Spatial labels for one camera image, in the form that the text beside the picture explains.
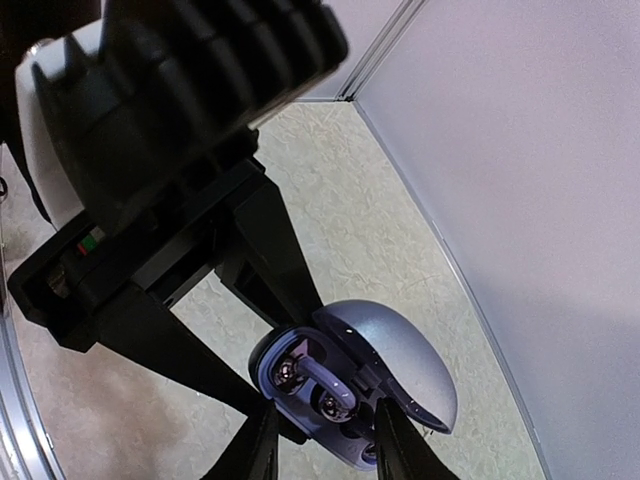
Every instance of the white wall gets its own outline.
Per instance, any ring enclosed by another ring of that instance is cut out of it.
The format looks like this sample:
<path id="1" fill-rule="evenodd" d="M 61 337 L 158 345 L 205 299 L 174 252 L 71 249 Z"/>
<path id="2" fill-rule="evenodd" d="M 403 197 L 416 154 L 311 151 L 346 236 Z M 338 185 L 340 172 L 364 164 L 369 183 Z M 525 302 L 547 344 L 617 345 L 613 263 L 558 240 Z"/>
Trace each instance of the white wall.
<path id="1" fill-rule="evenodd" d="M 340 69 L 312 91 L 305 99 L 334 99 L 358 61 L 391 18 L 401 0 L 324 0 L 333 9 L 349 40 L 350 53 Z"/>
<path id="2" fill-rule="evenodd" d="M 639 4 L 431 0 L 360 103 L 484 310 L 553 478 L 640 478 Z"/>

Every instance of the white panel wall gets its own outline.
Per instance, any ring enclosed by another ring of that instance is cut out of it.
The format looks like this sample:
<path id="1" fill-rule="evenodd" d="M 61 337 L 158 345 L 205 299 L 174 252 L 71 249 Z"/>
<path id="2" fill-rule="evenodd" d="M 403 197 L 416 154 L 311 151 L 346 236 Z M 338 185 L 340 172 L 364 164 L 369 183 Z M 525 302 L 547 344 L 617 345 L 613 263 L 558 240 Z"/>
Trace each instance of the white panel wall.
<path id="1" fill-rule="evenodd" d="M 334 99 L 358 61 L 391 18 L 401 0 L 324 0 L 329 5 L 349 40 L 350 53 L 340 69 L 306 94 L 306 99 Z"/>
<path id="2" fill-rule="evenodd" d="M 360 102 L 475 292 L 552 477 L 640 478 L 638 2 L 431 0 Z"/>

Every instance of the black mechanical bracket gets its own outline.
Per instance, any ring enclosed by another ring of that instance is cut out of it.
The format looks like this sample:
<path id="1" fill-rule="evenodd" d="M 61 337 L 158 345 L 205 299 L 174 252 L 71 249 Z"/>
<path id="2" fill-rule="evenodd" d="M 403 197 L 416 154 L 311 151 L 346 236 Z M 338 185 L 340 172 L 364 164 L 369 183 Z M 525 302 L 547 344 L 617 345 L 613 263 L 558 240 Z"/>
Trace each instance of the black mechanical bracket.
<path id="1" fill-rule="evenodd" d="M 9 289 L 61 346 L 101 343 L 247 415 L 204 478 L 275 479 L 278 433 L 306 435 L 170 308 L 215 271 L 271 326 L 312 323 L 322 302 L 247 125 L 333 72 L 343 33 L 315 0 L 112 0 L 99 55 L 73 35 L 65 48 L 61 77 L 33 74 L 85 210 Z M 378 409 L 380 478 L 455 478 L 412 429 L 399 407 Z"/>

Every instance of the open case lid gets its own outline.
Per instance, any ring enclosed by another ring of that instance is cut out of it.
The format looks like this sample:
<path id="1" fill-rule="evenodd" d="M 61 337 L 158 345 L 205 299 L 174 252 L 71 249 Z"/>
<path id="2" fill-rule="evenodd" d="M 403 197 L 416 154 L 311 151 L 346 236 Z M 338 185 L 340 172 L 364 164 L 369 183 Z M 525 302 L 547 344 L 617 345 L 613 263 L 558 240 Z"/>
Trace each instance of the open case lid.
<path id="1" fill-rule="evenodd" d="M 375 302 L 347 300 L 314 313 L 318 328 L 352 358 L 376 372 L 405 413 L 451 433 L 458 412 L 453 379 L 420 331 L 398 312 Z"/>

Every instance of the beige floor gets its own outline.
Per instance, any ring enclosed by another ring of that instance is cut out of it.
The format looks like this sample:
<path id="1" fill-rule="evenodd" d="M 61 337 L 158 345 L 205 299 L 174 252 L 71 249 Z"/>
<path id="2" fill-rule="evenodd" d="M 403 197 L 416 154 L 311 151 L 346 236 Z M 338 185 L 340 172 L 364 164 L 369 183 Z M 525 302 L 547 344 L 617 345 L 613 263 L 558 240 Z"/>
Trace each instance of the beige floor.
<path id="1" fill-rule="evenodd" d="M 293 105 L 262 128 L 258 157 L 281 186 L 325 302 L 366 298 L 412 319 L 452 372 L 460 412 L 429 443 L 461 479 L 543 478 L 533 447 L 471 306 L 436 240 L 348 104 Z M 51 234 L 13 163 L 3 175 L 5 256 L 15 268 Z M 174 309 L 238 372 L 268 330 L 209 276 Z M 95 347 L 59 348 L 14 308 L 41 414 L 70 480 L 195 479 L 239 428 L 230 408 Z M 375 478 L 317 445 L 280 451 L 285 480 Z"/>

